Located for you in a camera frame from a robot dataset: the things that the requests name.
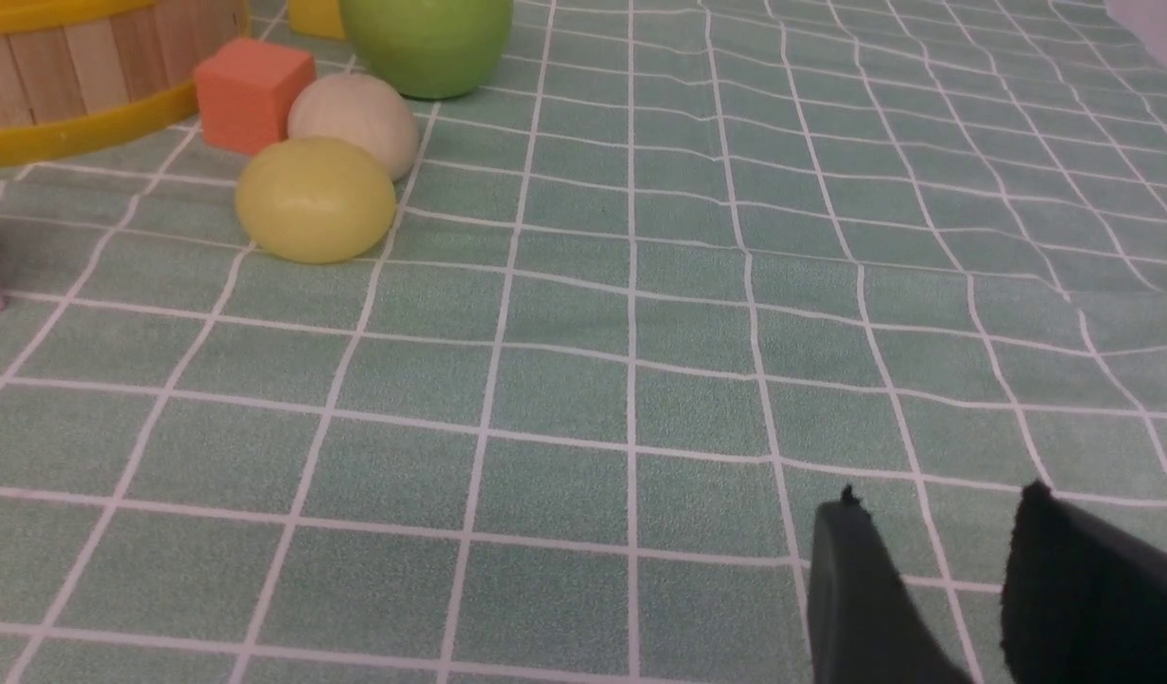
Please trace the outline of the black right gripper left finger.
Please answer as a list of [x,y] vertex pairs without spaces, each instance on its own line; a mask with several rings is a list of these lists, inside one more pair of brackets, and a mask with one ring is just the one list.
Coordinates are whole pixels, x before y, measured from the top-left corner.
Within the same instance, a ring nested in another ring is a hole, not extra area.
[[808,634],[815,683],[971,680],[918,614],[850,484],[815,510]]

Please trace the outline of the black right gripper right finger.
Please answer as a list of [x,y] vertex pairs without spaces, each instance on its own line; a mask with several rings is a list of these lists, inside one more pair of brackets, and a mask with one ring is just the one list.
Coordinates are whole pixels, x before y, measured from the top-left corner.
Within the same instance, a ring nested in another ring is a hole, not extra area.
[[1167,553],[1023,486],[1001,631],[1018,683],[1167,683]]

